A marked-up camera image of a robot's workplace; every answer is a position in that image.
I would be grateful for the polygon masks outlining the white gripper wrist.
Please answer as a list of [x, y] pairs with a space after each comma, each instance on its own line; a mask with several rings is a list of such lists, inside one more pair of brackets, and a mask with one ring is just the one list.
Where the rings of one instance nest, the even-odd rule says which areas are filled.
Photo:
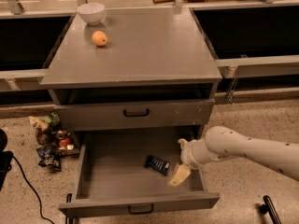
[[177, 164], [174, 173], [168, 185], [170, 187], [178, 187], [191, 174], [191, 169], [196, 170], [200, 166], [212, 162], [215, 155], [211, 153], [203, 139], [187, 141], [184, 138], [178, 140], [181, 152], [180, 159], [182, 164]]

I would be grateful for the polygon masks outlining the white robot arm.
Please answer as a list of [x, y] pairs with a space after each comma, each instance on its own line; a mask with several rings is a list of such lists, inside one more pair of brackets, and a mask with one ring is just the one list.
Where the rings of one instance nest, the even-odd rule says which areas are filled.
[[199, 140], [179, 139], [180, 160], [168, 184], [177, 187], [210, 162], [243, 157], [294, 180], [299, 180], [299, 145], [242, 135], [223, 126], [210, 128]]

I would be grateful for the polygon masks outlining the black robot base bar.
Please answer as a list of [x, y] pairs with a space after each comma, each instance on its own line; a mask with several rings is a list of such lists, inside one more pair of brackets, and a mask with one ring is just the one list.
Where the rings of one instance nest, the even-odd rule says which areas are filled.
[[268, 195], [263, 196], [263, 204], [260, 205], [259, 211], [264, 215], [268, 214], [273, 224], [282, 224], [276, 211], [276, 208]]

